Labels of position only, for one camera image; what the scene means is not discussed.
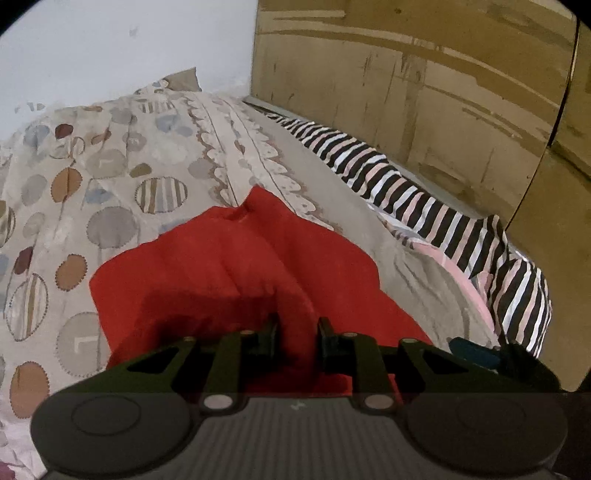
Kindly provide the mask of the patterned bed cover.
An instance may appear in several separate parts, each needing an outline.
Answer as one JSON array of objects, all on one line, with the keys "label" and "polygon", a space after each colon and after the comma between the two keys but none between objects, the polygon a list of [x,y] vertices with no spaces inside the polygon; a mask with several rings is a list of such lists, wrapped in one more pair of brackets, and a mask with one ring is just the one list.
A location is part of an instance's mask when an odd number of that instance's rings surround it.
[{"label": "patterned bed cover", "polygon": [[44,468],[30,418],[50,393],[100,372],[109,347],[89,281],[119,253],[253,187],[344,236],[386,294],[438,346],[496,344],[492,320],[449,268],[384,220],[287,130],[181,72],[133,94],[56,110],[1,146],[1,475]]}]

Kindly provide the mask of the wooden wardrobe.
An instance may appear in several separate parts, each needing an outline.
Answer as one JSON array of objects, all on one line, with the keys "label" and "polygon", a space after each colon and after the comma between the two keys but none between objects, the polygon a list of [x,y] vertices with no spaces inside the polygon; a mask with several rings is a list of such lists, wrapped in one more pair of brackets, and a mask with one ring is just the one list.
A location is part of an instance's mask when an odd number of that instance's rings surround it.
[{"label": "wooden wardrobe", "polygon": [[498,216],[545,274],[542,360],[590,368],[590,5],[263,1],[252,95]]}]

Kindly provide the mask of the striped black white cloth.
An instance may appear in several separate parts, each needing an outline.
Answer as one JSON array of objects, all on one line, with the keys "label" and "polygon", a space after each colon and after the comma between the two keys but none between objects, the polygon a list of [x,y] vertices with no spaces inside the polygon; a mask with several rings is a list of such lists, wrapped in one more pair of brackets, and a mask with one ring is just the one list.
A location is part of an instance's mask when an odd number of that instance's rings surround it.
[{"label": "striped black white cloth", "polygon": [[542,270],[509,241],[502,220],[472,218],[405,177],[362,140],[313,121],[270,114],[370,206],[450,261],[476,288],[500,338],[539,356],[552,320]]}]

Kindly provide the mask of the red shirt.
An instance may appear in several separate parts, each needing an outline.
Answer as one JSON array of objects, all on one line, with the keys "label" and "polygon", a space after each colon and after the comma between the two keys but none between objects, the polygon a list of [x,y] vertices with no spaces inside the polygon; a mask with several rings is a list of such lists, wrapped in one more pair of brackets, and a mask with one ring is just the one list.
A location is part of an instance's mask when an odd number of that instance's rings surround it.
[{"label": "red shirt", "polygon": [[321,318],[385,346],[426,339],[384,294],[369,255],[259,187],[238,207],[208,209],[112,258],[91,278],[90,292],[111,366],[155,350],[166,336],[260,331],[276,314],[287,366],[253,387],[262,395],[349,393],[346,377],[312,371]]}]

